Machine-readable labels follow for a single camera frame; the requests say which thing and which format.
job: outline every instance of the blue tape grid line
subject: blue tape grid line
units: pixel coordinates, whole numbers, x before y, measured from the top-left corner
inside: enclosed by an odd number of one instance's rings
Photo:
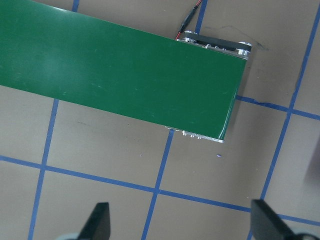
[[[36,168],[36,169],[42,168],[42,165],[39,163],[24,161],[24,160],[11,158],[11,157],[7,157],[7,156],[2,156],[2,155],[0,155],[0,161],[5,161],[8,163],[18,164],[18,165]],[[97,181],[97,182],[113,184],[113,185],[117,185],[117,186],[137,189],[137,190],[150,192],[150,193],[155,192],[155,188],[153,188],[153,187],[133,184],[133,183],[119,181],[119,180],[114,180],[111,178],[106,178],[106,177],[101,177],[101,176],[95,176],[95,175],[72,171],[72,170],[67,170],[67,169],[63,169],[63,168],[59,168],[59,167],[45,166],[44,169],[49,172],[70,175],[70,176],[74,176],[77,178],[89,179],[89,180],[93,180],[93,181]],[[243,211],[243,212],[247,212],[247,213],[250,212],[249,207],[234,205],[234,204],[230,204],[230,203],[224,203],[224,202],[220,202],[220,201],[214,201],[214,200],[210,200],[210,199],[206,199],[206,198],[181,194],[181,193],[172,192],[172,191],[166,191],[166,190],[159,189],[158,194],[169,196],[169,197],[174,197],[174,198],[179,198],[179,199],[185,199],[185,200],[189,200],[189,201],[193,201],[193,202],[197,202],[197,203],[203,203],[203,204],[213,205],[213,206],[217,206],[217,207]],[[313,221],[313,220],[299,218],[299,217],[293,217],[293,216],[287,216],[287,215],[279,215],[279,216],[282,219],[286,219],[286,220],[290,220],[290,221],[294,221],[294,222],[320,226],[320,222],[318,222],[318,221]]]
[[[271,161],[271,164],[270,164],[270,168],[269,168],[268,174],[267,174],[265,182],[264,182],[264,186],[263,186],[263,189],[262,189],[262,192],[261,192],[261,196],[260,196],[261,199],[264,199],[266,197],[266,194],[267,194],[267,191],[268,191],[268,187],[270,185],[270,181],[271,181],[273,172],[275,170],[277,159],[278,159],[281,147],[282,147],[282,143],[284,141],[284,138],[285,138],[285,135],[286,135],[286,131],[288,129],[288,125],[289,125],[289,122],[290,122],[290,117],[291,117],[291,114],[294,112],[294,106],[295,106],[295,103],[296,103],[296,100],[297,100],[297,96],[298,96],[298,93],[299,93],[301,82],[303,80],[303,77],[304,77],[304,74],[305,74],[305,71],[306,71],[306,68],[307,68],[307,64],[308,64],[308,59],[309,59],[309,56],[310,56],[311,48],[312,48],[312,45],[313,45],[314,40],[315,40],[315,36],[316,36],[318,24],[319,24],[319,19],[320,19],[320,4],[318,6],[318,10],[317,10],[317,13],[316,13],[315,18],[314,18],[314,23],[313,23],[313,26],[312,26],[312,30],[311,30],[311,33],[310,33],[310,36],[309,36],[308,44],[307,44],[307,47],[306,47],[306,50],[305,50],[305,54],[304,54],[304,57],[303,57],[303,61],[302,61],[300,74],[299,74],[299,77],[298,77],[294,92],[293,92],[292,97],[291,97],[289,108],[286,111],[286,118],[285,118],[285,121],[283,123],[282,130],[281,130],[281,133],[280,133],[280,136],[279,136],[279,140],[278,140],[278,143],[276,145],[276,148],[275,148],[275,151],[274,151],[274,155],[273,155],[273,158],[272,158],[272,161]],[[292,220],[292,221],[293,220],[297,220],[295,217],[289,217],[289,216],[286,216],[286,217],[290,218],[290,220]],[[251,231],[249,231],[248,236],[247,236],[247,240],[251,240],[251,239],[252,239],[252,233],[251,233]]]
[[[73,4],[72,4],[72,12],[78,12],[78,7],[79,7],[79,1],[80,0],[73,0]]]
[[[190,200],[193,202],[209,204],[209,205],[214,205],[214,206],[223,207],[223,208],[227,208],[227,209],[239,210],[239,211],[250,213],[249,207],[238,206],[238,205],[229,204],[229,203],[225,203],[225,202],[221,202],[221,201],[214,201],[214,200],[210,200],[210,199],[185,195],[185,194],[176,193],[176,192],[172,192],[172,191],[166,191],[166,190],[160,190],[159,194],[174,197],[174,198],[179,198],[179,199]]]
[[[198,15],[198,20],[196,21],[195,30],[194,30],[194,32],[197,34],[200,33],[201,25],[202,25],[202,22],[203,22],[204,16],[205,16],[207,3],[208,3],[208,0],[203,0],[201,3],[201,8],[200,8],[200,12]]]
[[[257,100],[255,100],[253,98],[246,97],[246,96],[237,95],[235,99],[237,99],[239,101],[242,101],[242,102],[259,105],[259,106],[262,106],[262,107],[275,109],[275,110],[282,111],[282,112],[288,112],[289,111],[288,107],[277,105],[277,104],[273,104],[273,103],[270,103],[270,102],[260,102],[260,101],[257,101]],[[313,114],[313,113],[306,112],[306,111],[292,109],[291,110],[291,114],[299,115],[299,116],[302,116],[302,117],[306,117],[306,118],[309,118],[309,119],[314,119],[314,120],[320,121],[320,115]]]
[[[34,236],[34,230],[35,230],[35,225],[36,225],[36,220],[37,220],[37,213],[38,213],[39,202],[40,202],[40,195],[41,195],[41,190],[42,190],[42,186],[43,186],[43,183],[44,183],[44,177],[45,177],[45,171],[46,171],[45,167],[47,165],[48,154],[49,154],[49,149],[50,149],[50,143],[51,143],[52,134],[53,134],[53,131],[54,131],[54,125],[55,125],[58,105],[59,105],[59,100],[54,99],[53,100],[53,105],[52,105],[52,110],[51,110],[51,116],[50,116],[50,122],[49,122],[49,126],[48,126],[48,131],[47,131],[47,134],[46,134],[46,139],[45,139],[45,144],[44,144],[42,162],[41,162],[41,165],[40,165],[39,178],[38,178],[36,191],[35,191],[35,198],[34,198],[31,221],[30,221],[30,227],[29,227],[29,233],[28,233],[28,240],[32,240],[33,236]]]
[[[154,192],[153,192],[152,199],[151,199],[151,202],[150,202],[149,211],[148,211],[148,214],[146,216],[146,220],[145,220],[145,224],[144,224],[141,240],[146,240],[147,235],[148,235],[148,230],[149,230],[151,218],[152,218],[152,215],[154,213],[154,209],[155,209],[155,205],[156,205],[158,194],[160,192],[160,184],[161,184],[162,177],[164,175],[164,171],[165,171],[165,167],[166,167],[166,163],[167,163],[167,159],[168,159],[168,155],[169,155],[169,151],[170,151],[170,146],[171,146],[171,143],[172,143],[172,139],[174,137],[174,132],[175,132],[175,130],[170,129],[168,138],[166,140],[166,144],[165,144],[165,148],[164,148],[164,152],[163,152],[163,157],[162,157],[161,165],[160,165],[160,168],[159,168],[158,176],[156,178]]]

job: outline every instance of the gray floor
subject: gray floor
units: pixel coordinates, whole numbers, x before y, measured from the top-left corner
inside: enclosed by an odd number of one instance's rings
[[[168,38],[195,4],[38,2]],[[203,1],[189,29],[253,44],[225,143],[0,86],[0,239],[79,232],[109,202],[111,240],[250,240],[257,198],[320,235],[319,3]]]

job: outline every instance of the green belt surface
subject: green belt surface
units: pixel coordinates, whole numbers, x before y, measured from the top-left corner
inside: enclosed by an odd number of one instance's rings
[[[0,1],[0,85],[223,140],[246,60],[30,0]]]

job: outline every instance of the red wire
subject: red wire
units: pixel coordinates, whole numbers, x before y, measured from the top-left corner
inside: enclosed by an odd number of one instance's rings
[[[201,2],[202,2],[202,0],[199,0],[199,1],[196,3],[196,6],[199,6]]]
[[[181,32],[178,32],[178,34],[176,35],[174,40],[177,40],[179,38],[180,34],[181,34]]]
[[[197,7],[202,3],[202,0],[198,0],[198,2],[195,4]],[[174,40],[177,40],[180,37],[181,32],[179,31],[178,34],[176,35]]]

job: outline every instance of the black wire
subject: black wire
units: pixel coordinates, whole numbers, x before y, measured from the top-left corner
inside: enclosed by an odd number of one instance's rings
[[[180,34],[186,29],[186,27],[189,25],[191,22],[193,16],[196,13],[197,8],[201,4],[202,0],[198,0],[196,5],[193,6],[192,10],[188,13],[188,15],[185,17],[185,19],[182,21],[181,26],[178,29],[178,34],[175,37],[175,40],[177,40],[180,36]]]

